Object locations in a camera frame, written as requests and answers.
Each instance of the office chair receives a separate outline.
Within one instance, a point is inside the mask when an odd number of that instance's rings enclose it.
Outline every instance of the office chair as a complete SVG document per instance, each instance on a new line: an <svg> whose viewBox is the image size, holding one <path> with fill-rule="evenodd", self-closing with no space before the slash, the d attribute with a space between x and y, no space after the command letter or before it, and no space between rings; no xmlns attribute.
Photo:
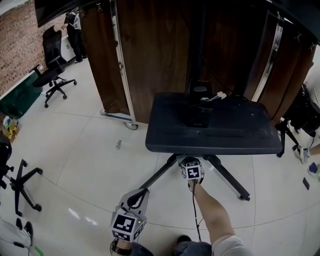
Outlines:
<svg viewBox="0 0 320 256"><path fill-rule="evenodd" d="M62 39L62 32L55 31L54 27L48 28L43 33L43 50L44 50L44 57L45 57L45 64L48 68L43 74L41 74L37 80L34 81L34 87L43 87L49 83L49 86L52 87L46 92L46 100L44 103L44 107L49 107L48 100L52 97L52 95L59 91L63 94L63 99L67 98L65 92L61 89L62 86L70 84L73 82L74 85L77 84L75 79L72 80L65 80L59 75L63 73L67 66L67 61L61 56L61 39Z"/></svg>
<svg viewBox="0 0 320 256"><path fill-rule="evenodd" d="M28 172L26 175L22 176L23 167L27 166L27 162L25 160L21 160L18 173L16 175L16 179L8 176L8 171L14 171L14 167L9 167L7 165L7 161L9 160L12 153L12 147L10 140L0 134L0 188L2 187L4 190L7 188L7 184L2 180L4 177L10 180L11 189L14 191L14 207L15 207L15 214L22 217L22 213L19 211L19 197L20 193L23 195L27 203L31 206L32 209L41 212L42 207L39 204L33 204L30 200L29 196L27 195L24 184L36 173L42 175L43 170L36 167L32 171Z"/></svg>
<svg viewBox="0 0 320 256"><path fill-rule="evenodd" d="M279 158L282 157L285 152L285 134L288 134L290 139L295 143L292 147L293 150L296 150L299 146L297 139L288 128L289 121L296 131L302 129L311 137L316 136L316 129L320 126L320 108L311 101L305 84L300 88L283 118L283 121L275 125L275 128L280 131L281 134L282 151L277 154Z"/></svg>

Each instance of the person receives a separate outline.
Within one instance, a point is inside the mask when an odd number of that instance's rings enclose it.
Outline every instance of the person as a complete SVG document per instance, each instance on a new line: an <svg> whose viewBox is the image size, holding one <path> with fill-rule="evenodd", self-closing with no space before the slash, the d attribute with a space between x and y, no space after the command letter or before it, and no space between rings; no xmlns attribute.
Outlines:
<svg viewBox="0 0 320 256"><path fill-rule="evenodd" d="M209 231L210 243L194 242L182 235L178 238L172 254L174 256L253 256L241 239L235 235L231 226L230 218L225 208L205 189L194 180L189 180L191 188L194 187L194 197L200 208L203 220ZM152 256L153 254L138 243L130 243L119 240L116 246L120 249L131 250L131 256Z"/></svg>
<svg viewBox="0 0 320 256"><path fill-rule="evenodd" d="M304 84L306 85L306 88L309 93L310 100L316 104L320 108L320 73L319 73L319 64L312 65L312 68L310 69ZM301 147L299 146L297 148L298 156L300 158L300 161L302 164L307 164L309 157L314 155L320 155L320 143L318 145L315 145L313 147Z"/></svg>
<svg viewBox="0 0 320 256"><path fill-rule="evenodd" d="M82 62L83 59L86 59L88 57L81 27L80 25L74 25L75 23L79 24L79 22L76 21L79 21L79 14L76 9L73 9L72 11L66 13L64 24L61 26L61 29L66 29L70 45L73 48L75 54L74 63L79 63Z"/></svg>

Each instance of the white cabinet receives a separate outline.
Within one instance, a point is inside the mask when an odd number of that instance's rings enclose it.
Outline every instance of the white cabinet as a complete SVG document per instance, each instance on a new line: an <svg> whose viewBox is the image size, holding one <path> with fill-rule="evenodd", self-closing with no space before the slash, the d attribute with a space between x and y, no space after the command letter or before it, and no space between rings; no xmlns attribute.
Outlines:
<svg viewBox="0 0 320 256"><path fill-rule="evenodd" d="M61 55L67 62L76 56L67 36L61 40Z"/></svg>

